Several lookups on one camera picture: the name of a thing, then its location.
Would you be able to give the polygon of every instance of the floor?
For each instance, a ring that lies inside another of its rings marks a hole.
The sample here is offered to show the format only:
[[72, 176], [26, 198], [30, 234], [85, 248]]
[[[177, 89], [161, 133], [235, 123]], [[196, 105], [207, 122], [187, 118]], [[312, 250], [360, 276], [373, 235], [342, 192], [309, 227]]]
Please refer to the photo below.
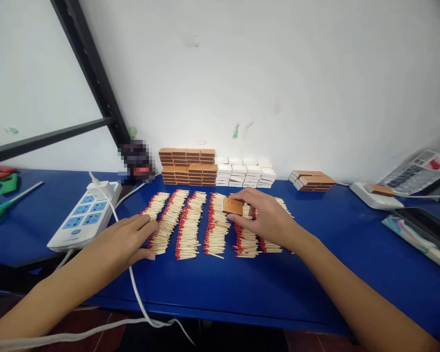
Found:
[[[0, 297], [0, 317], [10, 310], [18, 299]], [[74, 311], [61, 321], [50, 334], [83, 332], [99, 325], [125, 318], [140, 318], [138, 312], [115, 313], [102, 309]], [[166, 316], [152, 316], [166, 321]], [[126, 352], [146, 351], [274, 351], [274, 352], [365, 352], [356, 340], [346, 337], [281, 330], [250, 325], [181, 319], [184, 328], [196, 343], [193, 347], [177, 324], [155, 329], [146, 323], [120, 326], [95, 334], [85, 340], [57, 343], [35, 349], [38, 352]]]

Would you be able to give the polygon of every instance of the white wall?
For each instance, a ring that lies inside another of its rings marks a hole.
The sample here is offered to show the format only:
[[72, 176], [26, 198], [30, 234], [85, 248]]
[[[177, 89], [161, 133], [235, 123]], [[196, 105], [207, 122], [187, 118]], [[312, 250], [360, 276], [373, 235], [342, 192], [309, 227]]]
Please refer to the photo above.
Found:
[[377, 181], [440, 135], [440, 0], [81, 3], [155, 151], [207, 141], [265, 154], [282, 178]]
[[[0, 145], [101, 117], [50, 1], [0, 0]], [[2, 164], [124, 170], [105, 127]]]
[[[440, 135], [440, 0], [81, 3], [127, 124], [154, 151], [376, 181]], [[50, 2], [0, 1], [0, 143], [99, 117]], [[107, 129], [12, 161], [121, 170]]]

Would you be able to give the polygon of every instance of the black metal frame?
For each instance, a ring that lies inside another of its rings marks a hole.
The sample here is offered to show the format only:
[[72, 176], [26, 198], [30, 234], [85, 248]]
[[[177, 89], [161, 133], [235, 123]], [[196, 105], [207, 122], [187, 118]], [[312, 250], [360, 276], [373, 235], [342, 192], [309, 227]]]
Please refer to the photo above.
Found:
[[124, 123], [78, 0], [50, 1], [103, 118], [2, 145], [0, 146], [0, 161], [31, 152], [102, 126], [109, 128], [118, 148], [122, 144], [130, 142], [129, 131]]
[[[118, 148], [123, 144], [129, 144], [131, 140], [78, 0], [50, 0], [50, 2], [70, 42], [103, 118], [2, 145], [0, 146], [0, 161], [31, 152], [102, 126], [108, 127]], [[0, 264], [0, 290], [16, 294], [26, 294], [35, 284], [53, 272], [53, 269], [62, 260], [63, 256], [63, 253], [56, 253], [17, 266]], [[39, 268], [41, 270], [38, 274], [30, 272]]]

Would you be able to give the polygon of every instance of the power strip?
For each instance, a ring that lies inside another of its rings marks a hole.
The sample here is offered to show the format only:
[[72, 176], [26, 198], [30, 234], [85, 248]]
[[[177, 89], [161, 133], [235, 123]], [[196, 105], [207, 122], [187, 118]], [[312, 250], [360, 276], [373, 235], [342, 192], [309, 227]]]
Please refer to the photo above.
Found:
[[360, 197], [370, 208], [391, 210], [404, 208], [404, 205], [394, 197], [386, 197], [374, 193], [368, 193], [362, 182], [354, 182], [350, 189]]
[[[116, 205], [122, 185], [110, 182], [114, 190], [111, 203]], [[94, 191], [86, 191], [67, 216], [57, 232], [52, 236], [47, 247], [54, 252], [66, 252], [70, 248], [81, 249], [99, 235], [107, 226], [112, 215], [108, 200], [103, 195], [96, 199]]]

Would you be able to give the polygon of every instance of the phone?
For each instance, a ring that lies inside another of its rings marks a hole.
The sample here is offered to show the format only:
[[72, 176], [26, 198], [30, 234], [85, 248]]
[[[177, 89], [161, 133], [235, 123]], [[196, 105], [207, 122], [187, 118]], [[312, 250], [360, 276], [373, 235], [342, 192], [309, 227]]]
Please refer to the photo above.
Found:
[[440, 249], [440, 219], [421, 208], [394, 209], [392, 213], [404, 220], [421, 237]]

